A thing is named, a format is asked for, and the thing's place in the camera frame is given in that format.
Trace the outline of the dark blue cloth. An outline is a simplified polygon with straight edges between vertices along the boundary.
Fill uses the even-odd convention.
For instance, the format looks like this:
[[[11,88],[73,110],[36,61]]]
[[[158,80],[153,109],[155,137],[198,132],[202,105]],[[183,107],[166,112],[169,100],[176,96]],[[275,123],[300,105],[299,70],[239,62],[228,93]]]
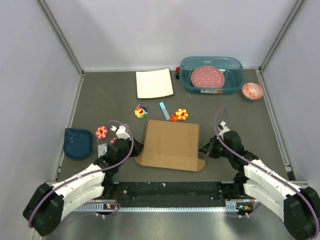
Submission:
[[[93,152],[93,136],[85,129],[66,128],[64,130],[63,152],[75,160],[89,157]]]

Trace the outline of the red capped small bottle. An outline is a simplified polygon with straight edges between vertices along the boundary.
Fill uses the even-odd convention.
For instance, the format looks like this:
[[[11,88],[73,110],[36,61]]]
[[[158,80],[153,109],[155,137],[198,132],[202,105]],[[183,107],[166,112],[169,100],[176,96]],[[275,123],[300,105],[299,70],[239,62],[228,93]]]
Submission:
[[[175,78],[177,80],[180,79],[180,67],[179,66],[175,68]]]

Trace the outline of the blue highlighter marker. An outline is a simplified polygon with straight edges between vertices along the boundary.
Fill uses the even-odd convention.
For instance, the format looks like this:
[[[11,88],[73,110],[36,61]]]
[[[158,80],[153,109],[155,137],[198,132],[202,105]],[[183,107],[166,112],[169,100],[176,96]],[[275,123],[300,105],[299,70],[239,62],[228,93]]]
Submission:
[[[171,116],[170,116],[170,114],[169,114],[169,112],[168,112],[168,110],[167,110],[164,102],[160,102],[160,103],[159,103],[159,106],[160,106],[160,108],[161,108],[161,110],[162,110],[162,112],[163,112],[163,115],[164,115],[165,119],[166,119],[167,121],[170,121],[170,120],[171,120]]]

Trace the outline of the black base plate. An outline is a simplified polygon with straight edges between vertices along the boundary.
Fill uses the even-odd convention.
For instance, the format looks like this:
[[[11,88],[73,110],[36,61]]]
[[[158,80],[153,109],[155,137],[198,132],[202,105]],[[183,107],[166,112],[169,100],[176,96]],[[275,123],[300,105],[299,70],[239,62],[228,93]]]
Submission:
[[[223,199],[250,199],[233,182],[115,182],[108,185],[96,200],[126,200],[144,196],[209,196]]]

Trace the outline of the blue packet under arm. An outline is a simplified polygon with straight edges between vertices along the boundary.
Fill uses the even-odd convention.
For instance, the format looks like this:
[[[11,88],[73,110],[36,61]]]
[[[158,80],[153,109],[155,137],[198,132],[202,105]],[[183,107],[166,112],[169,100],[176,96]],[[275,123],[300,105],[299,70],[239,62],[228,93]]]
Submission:
[[[109,145],[107,143],[104,143],[104,144],[99,144],[97,146],[97,155],[98,157],[102,157],[102,156],[105,156],[109,150]]]

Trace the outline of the pink dotted plate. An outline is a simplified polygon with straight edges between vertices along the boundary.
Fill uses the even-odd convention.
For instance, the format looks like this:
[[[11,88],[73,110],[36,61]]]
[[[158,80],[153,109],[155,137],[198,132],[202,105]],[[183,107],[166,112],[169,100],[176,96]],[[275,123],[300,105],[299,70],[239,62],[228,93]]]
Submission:
[[[200,66],[192,72],[191,82],[197,88],[222,88],[225,84],[224,71],[214,66]]]

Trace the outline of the teal plastic basin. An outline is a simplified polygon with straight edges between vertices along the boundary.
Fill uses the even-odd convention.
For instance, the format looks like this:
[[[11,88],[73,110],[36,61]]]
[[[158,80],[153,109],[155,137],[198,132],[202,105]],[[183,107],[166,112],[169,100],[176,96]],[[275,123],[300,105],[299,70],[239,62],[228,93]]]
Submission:
[[[231,95],[246,79],[242,64],[232,57],[191,56],[179,66],[179,80],[192,94]]]

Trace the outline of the aluminium frame post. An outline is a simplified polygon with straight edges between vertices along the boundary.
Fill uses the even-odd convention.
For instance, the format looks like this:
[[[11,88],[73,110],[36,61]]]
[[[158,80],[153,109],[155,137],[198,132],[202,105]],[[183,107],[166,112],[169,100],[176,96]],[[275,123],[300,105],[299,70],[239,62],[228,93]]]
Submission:
[[[59,42],[61,43],[65,53],[69,57],[70,61],[72,62],[73,66],[75,67],[76,71],[83,76],[84,70],[82,69],[79,61],[77,60],[72,48],[70,47],[63,31],[61,30],[56,18],[54,17],[49,5],[45,0],[37,0],[41,10],[43,11],[45,17],[47,18],[49,24],[53,28],[54,33],[56,34]]]
[[[295,1],[294,5],[292,7],[292,10],[290,11],[288,17],[286,18],[284,24],[281,27],[279,33],[277,34],[275,40],[273,41],[270,49],[268,50],[264,60],[262,61],[261,66],[258,68],[261,73],[269,65],[275,52],[277,51],[277,49],[280,46],[281,42],[283,41],[285,35],[287,34],[289,28],[291,27],[292,23],[294,22],[294,20],[298,16],[299,12],[302,10],[305,3],[306,3],[305,0],[296,0]]]

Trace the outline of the orange maple leaf charm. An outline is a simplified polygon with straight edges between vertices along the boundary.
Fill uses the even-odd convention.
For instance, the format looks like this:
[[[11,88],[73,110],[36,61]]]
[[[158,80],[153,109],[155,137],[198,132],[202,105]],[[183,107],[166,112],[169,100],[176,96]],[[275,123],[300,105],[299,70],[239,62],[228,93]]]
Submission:
[[[172,122],[177,122],[177,121],[178,121],[178,117],[177,117],[176,114],[172,114],[172,115],[171,115],[171,121],[172,121]]]

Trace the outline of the aluminium frame post right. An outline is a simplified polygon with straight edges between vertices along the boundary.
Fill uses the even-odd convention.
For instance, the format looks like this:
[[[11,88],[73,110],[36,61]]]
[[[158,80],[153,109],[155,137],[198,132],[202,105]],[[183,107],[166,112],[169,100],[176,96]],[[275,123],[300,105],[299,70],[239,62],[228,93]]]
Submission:
[[[291,27],[292,23],[294,22],[294,20],[298,16],[299,12],[302,10],[305,3],[306,3],[305,0],[296,0],[295,1],[294,5],[292,7],[292,10],[290,11],[288,17],[286,18],[284,24],[281,27],[279,33],[277,34],[275,40],[273,41],[270,49],[268,50],[264,60],[262,61],[261,66],[258,68],[261,73],[269,65],[275,52],[277,51],[277,49],[280,46],[281,42],[283,41],[285,35],[287,34],[289,28]]]

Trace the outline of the white square plate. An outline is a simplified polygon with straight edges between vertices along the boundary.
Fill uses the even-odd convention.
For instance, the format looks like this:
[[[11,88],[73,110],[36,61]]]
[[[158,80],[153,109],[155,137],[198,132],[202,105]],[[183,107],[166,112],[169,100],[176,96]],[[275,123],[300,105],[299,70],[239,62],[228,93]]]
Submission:
[[[138,99],[155,99],[174,94],[170,69],[137,71],[136,90]]]

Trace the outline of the pink flower plush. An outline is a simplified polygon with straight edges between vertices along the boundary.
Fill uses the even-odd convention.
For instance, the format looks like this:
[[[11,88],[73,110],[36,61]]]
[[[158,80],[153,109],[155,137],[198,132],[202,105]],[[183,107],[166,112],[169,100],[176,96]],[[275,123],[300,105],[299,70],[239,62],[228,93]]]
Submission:
[[[108,129],[105,126],[100,126],[95,131],[95,137],[98,140],[102,140],[106,138],[107,135],[108,135]]]
[[[110,144],[113,145],[113,144],[116,142],[117,139],[118,139],[118,137],[114,137],[114,138],[110,141]]]

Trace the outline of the rainbow flower plush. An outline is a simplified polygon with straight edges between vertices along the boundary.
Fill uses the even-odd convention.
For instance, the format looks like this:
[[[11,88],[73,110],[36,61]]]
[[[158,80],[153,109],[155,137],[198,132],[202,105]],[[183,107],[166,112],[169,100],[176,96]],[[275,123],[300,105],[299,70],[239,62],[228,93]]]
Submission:
[[[137,118],[143,119],[148,115],[148,109],[144,106],[137,106],[134,110],[134,114]]]

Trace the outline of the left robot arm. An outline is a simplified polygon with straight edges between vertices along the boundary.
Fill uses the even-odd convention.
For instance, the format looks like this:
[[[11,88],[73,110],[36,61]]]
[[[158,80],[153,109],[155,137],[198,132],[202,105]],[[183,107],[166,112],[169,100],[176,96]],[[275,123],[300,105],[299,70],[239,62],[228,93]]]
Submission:
[[[113,196],[113,176],[124,161],[139,156],[143,147],[134,138],[118,138],[107,146],[106,154],[78,174],[55,184],[41,184],[22,213],[28,226],[47,236],[73,210],[91,200]]]

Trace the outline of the brown cardboard box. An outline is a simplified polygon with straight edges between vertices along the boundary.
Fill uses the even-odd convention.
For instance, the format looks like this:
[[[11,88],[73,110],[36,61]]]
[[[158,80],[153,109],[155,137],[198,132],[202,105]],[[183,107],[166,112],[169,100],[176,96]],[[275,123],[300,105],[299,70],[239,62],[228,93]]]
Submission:
[[[134,159],[141,166],[199,172],[206,164],[199,159],[199,131],[194,123],[149,120],[142,153]]]

